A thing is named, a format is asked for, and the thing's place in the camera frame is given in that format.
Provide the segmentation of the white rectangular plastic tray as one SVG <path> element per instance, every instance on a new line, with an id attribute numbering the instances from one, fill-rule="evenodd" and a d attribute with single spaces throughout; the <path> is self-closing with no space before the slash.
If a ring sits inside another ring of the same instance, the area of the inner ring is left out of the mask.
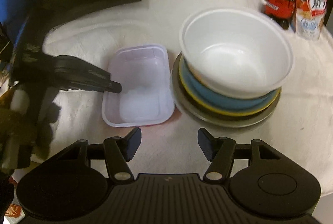
<path id="1" fill-rule="evenodd" d="M 143 45 L 117 51 L 109 61 L 111 80 L 122 86 L 119 94 L 105 92 L 104 122 L 115 128 L 157 125 L 174 112 L 167 49 Z"/>

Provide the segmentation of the grey metal plate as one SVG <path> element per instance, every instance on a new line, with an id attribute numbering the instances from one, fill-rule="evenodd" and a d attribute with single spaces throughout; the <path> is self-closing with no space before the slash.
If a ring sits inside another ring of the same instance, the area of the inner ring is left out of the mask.
<path id="1" fill-rule="evenodd" d="M 202 107 L 200 104 L 196 103 L 195 100 L 193 100 L 186 92 L 185 88 L 181 84 L 179 73 L 176 73 L 176 70 L 179 70 L 181 57 L 182 54 L 179 53 L 173 64 L 170 85 L 175 105 L 182 113 L 188 114 L 195 120 L 204 121 L 206 124 L 225 128 L 240 129 L 250 127 L 265 121 L 275 111 L 280 99 L 281 92 L 278 93 L 276 99 L 269 107 L 263 111 L 260 111 L 259 113 L 250 116 L 233 117 L 220 115 L 216 112 L 209 111 L 205 107 Z"/>

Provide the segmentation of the large white plastic bowl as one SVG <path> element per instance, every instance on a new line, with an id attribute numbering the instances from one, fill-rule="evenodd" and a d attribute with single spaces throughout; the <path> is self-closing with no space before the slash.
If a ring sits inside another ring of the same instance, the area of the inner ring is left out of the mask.
<path id="1" fill-rule="evenodd" d="M 284 30 L 247 8 L 190 15 L 179 32 L 179 44 L 193 75 L 232 98 L 257 98 L 281 87 L 295 61 Z"/>

